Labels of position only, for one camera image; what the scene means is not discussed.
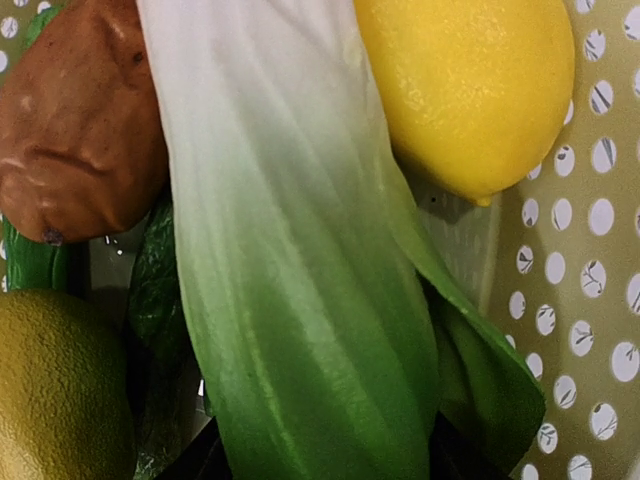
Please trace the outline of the green white bok choy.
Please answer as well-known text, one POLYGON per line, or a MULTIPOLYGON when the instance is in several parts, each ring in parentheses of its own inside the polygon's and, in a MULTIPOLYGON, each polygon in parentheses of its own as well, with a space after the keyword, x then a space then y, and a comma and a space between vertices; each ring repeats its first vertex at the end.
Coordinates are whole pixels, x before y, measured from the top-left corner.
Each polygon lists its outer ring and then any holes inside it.
POLYGON ((505 479, 539 383, 434 248, 349 1, 142 1, 182 304, 237 479, 505 479))

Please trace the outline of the brown potato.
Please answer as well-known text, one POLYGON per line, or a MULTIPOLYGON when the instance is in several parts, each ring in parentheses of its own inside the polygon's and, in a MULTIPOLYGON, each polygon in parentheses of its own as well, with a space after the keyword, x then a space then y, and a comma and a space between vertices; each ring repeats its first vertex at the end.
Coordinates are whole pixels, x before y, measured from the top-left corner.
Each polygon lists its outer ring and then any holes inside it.
POLYGON ((168 179, 137 6, 72 1, 1 90, 1 210, 49 245, 121 233, 168 179))

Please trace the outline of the yellow round lemon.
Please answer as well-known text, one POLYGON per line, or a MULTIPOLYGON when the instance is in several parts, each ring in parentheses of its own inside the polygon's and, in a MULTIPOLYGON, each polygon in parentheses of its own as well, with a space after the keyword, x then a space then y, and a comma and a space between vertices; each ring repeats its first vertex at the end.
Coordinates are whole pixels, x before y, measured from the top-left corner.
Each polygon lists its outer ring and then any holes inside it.
POLYGON ((135 463, 116 328, 69 294, 3 294, 2 478, 130 479, 135 463))

